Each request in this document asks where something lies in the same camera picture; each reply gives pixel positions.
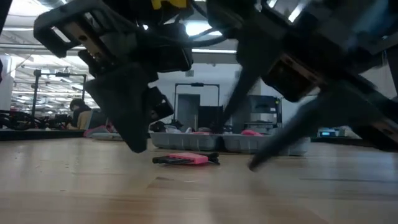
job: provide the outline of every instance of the yellow label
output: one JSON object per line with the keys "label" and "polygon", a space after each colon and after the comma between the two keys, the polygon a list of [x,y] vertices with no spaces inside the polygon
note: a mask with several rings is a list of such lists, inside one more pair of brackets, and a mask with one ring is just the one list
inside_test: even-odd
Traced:
{"label": "yellow label", "polygon": [[168,1],[173,6],[179,8],[187,7],[187,0],[152,0],[152,7],[155,10],[162,8],[162,1]]}

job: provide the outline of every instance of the desk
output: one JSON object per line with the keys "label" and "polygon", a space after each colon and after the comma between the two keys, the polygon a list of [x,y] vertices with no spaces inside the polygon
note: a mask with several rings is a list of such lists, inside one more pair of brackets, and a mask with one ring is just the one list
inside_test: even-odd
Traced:
{"label": "desk", "polygon": [[2,223],[396,223],[397,156],[313,143],[259,172],[249,156],[221,166],[159,166],[149,143],[92,139],[0,142]]}

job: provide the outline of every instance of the wooden tabletop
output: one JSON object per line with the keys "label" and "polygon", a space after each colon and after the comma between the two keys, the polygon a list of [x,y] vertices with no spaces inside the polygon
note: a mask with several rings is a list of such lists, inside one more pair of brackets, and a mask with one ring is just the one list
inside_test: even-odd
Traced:
{"label": "wooden tabletop", "polygon": [[249,156],[220,166],[161,166],[164,151],[91,139],[0,142],[4,224],[393,223],[397,155],[311,144],[259,172]]}

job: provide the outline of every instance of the doorway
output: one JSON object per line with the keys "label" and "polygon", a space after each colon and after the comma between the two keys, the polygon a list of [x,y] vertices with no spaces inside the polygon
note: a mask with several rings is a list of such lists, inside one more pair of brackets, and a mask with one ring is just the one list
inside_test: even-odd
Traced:
{"label": "doorway", "polygon": [[197,130],[200,95],[178,94],[177,107],[177,119],[183,124],[181,131],[185,132],[189,127]]}

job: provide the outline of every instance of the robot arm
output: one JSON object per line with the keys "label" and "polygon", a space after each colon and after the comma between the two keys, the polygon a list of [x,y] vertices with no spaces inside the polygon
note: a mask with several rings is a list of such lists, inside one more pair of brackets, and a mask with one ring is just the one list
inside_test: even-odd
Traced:
{"label": "robot arm", "polygon": [[393,102],[358,75],[398,43],[394,0],[309,1],[294,22],[265,1],[258,10],[256,1],[207,0],[207,13],[202,14],[223,37],[202,41],[188,37],[178,22],[164,24],[173,16],[178,21],[181,15],[189,15],[193,1],[176,0],[182,3],[178,7],[171,0],[152,1],[158,4],[156,8],[161,5],[165,18],[142,1],[112,2],[119,3],[81,0],[53,9],[37,18],[34,35],[58,57],[65,57],[74,46],[86,47],[79,56],[96,77],[86,89],[133,151],[146,148],[152,110],[159,119],[173,113],[167,99],[148,83],[158,79],[158,72],[189,70],[192,47],[213,45],[225,38],[238,40],[236,58],[242,72],[221,124],[259,78],[293,102],[321,89],[318,98],[302,106],[254,156],[251,169],[321,126],[348,125],[380,149],[398,146]]}

